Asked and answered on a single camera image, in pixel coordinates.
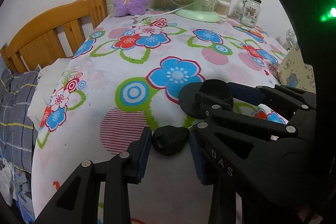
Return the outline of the black round stand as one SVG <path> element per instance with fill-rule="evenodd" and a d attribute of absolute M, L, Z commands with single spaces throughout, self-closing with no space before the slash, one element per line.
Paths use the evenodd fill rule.
<path fill-rule="evenodd" d="M 185 85 L 179 92 L 178 102 L 181 109 L 195 119 L 205 119 L 214 105 L 228 111 L 234 106 L 228 84 L 217 79 Z"/>

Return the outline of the yellow cartoon storage box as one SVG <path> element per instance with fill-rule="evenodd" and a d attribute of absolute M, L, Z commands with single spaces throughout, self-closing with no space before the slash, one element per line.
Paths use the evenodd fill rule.
<path fill-rule="evenodd" d="M 299 46 L 288 51 L 277 67 L 277 73 L 283 85 L 316 93 L 313 67 L 303 62 Z"/>

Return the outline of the orange handled scissors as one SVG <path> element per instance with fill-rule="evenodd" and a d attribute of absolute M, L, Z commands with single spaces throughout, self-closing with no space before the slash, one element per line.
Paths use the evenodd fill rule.
<path fill-rule="evenodd" d="M 241 28 L 239 26 L 232 26 L 232 27 L 235 30 L 244 32 L 245 34 L 247 34 L 248 36 L 252 37 L 253 39 L 255 39 L 255 40 L 259 41 L 259 42 L 264 41 L 264 36 L 262 36 L 261 34 L 259 34 L 257 32 L 254 32 L 254 31 L 251 31 L 251 30 L 248 30 L 248 29 L 245 29 L 245 28 Z"/>

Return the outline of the cotton swab container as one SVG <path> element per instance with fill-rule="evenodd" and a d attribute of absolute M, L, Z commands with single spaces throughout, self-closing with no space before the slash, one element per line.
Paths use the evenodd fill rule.
<path fill-rule="evenodd" d="M 231 3 L 224 0 L 217 0 L 215 11 L 220 17 L 226 17 L 230 11 Z"/>

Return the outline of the floral tablecloth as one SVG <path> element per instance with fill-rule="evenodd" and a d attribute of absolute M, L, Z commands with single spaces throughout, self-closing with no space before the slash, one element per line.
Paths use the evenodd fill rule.
<path fill-rule="evenodd" d="M 146 126 L 194 124 L 178 103 L 185 85 L 208 79 L 275 85 L 284 48 L 261 28 L 251 30 L 264 36 L 259 42 L 232 26 L 245 28 L 233 19 L 205 23 L 158 11 L 108 17 L 72 59 L 45 67 L 28 111 L 38 131 L 35 214 L 82 161 L 111 159 Z"/>

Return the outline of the glass mason jar mug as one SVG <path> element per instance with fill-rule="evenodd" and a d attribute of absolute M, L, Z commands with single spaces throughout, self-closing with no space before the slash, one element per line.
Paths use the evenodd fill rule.
<path fill-rule="evenodd" d="M 235 6 L 235 14 L 240 23 L 246 27 L 254 28 L 261 11 L 261 0 L 242 0 Z"/>

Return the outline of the small black round object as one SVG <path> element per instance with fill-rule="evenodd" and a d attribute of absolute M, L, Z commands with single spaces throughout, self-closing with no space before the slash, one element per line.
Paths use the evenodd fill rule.
<path fill-rule="evenodd" d="M 157 153 L 163 156 L 174 156 L 180 153 L 189 142 L 190 132 L 185 127 L 171 125 L 157 128 L 152 136 L 152 145 Z"/>

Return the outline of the blue plaid bedding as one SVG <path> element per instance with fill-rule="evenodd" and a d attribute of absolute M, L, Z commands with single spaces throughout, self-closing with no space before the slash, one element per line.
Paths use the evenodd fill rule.
<path fill-rule="evenodd" d="M 1 196 L 16 207 L 24 223 L 35 220 L 31 196 L 31 171 L 37 130 L 27 116 L 38 72 L 1 73 Z"/>

